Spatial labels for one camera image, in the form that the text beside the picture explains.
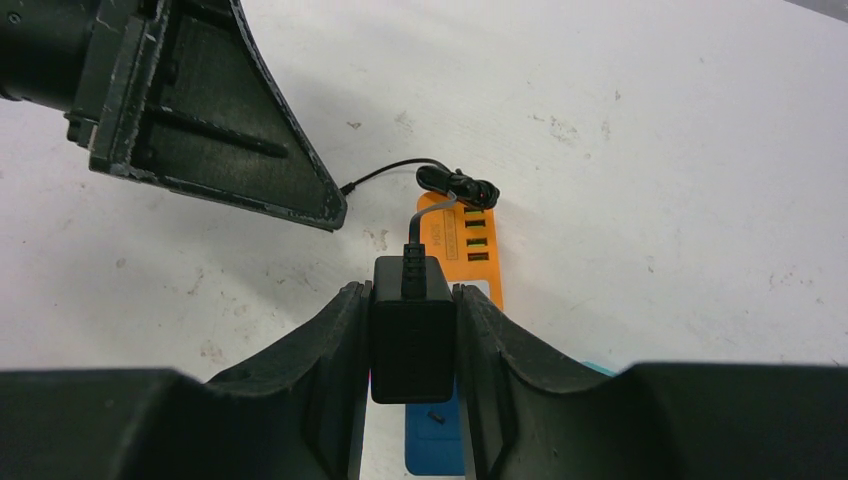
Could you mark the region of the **blue plug adapter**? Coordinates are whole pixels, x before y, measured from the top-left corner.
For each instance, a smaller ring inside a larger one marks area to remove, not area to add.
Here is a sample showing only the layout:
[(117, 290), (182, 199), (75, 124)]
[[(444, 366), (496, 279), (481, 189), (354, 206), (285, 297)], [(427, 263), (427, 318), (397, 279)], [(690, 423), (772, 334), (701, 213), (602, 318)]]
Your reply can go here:
[(465, 475), (457, 388), (446, 402), (405, 406), (404, 462), (415, 476)]

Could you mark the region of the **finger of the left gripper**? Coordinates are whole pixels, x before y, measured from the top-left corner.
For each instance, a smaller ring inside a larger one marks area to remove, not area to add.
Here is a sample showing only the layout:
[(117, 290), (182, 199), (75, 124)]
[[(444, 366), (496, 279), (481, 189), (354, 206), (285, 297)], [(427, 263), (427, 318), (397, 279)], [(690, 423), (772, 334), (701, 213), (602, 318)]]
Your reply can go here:
[(97, 1), (67, 112), (92, 171), (335, 231), (346, 201), (237, 1)]

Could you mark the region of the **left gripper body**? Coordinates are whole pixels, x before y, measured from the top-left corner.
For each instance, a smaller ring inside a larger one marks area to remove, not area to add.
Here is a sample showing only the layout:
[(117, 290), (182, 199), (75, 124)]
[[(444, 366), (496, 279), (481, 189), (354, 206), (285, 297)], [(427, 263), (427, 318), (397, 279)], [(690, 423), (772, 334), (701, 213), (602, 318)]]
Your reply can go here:
[(138, 1), (3, 1), (1, 97), (62, 112), (103, 102)]

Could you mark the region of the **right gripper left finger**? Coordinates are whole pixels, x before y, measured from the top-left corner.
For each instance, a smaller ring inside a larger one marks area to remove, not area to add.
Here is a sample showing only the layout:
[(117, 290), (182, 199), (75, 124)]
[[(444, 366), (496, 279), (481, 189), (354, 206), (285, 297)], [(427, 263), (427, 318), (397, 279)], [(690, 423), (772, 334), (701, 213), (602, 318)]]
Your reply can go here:
[(368, 284), (201, 382), (172, 369), (1, 375), (5, 479), (356, 479)]

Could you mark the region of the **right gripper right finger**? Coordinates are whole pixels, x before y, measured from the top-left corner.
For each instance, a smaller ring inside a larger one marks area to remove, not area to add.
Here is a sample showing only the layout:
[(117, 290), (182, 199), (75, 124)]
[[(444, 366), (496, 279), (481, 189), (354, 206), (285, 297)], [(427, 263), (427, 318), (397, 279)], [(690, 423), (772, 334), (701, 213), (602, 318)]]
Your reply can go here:
[(843, 367), (636, 363), (595, 371), (474, 286), (454, 290), (470, 479), (843, 479)]

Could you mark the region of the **teal power strip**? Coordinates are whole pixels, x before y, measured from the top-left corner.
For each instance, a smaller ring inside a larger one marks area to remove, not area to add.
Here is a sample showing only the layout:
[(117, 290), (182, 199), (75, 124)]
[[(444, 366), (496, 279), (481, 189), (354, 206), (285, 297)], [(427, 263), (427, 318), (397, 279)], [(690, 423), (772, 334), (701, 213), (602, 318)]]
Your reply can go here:
[(615, 377), (618, 374), (618, 372), (615, 371), (615, 370), (610, 370), (608, 368), (605, 368), (603, 366), (597, 365), (597, 364), (589, 362), (589, 361), (584, 361), (583, 365), (585, 367), (593, 370), (594, 372), (605, 375), (607, 377)]

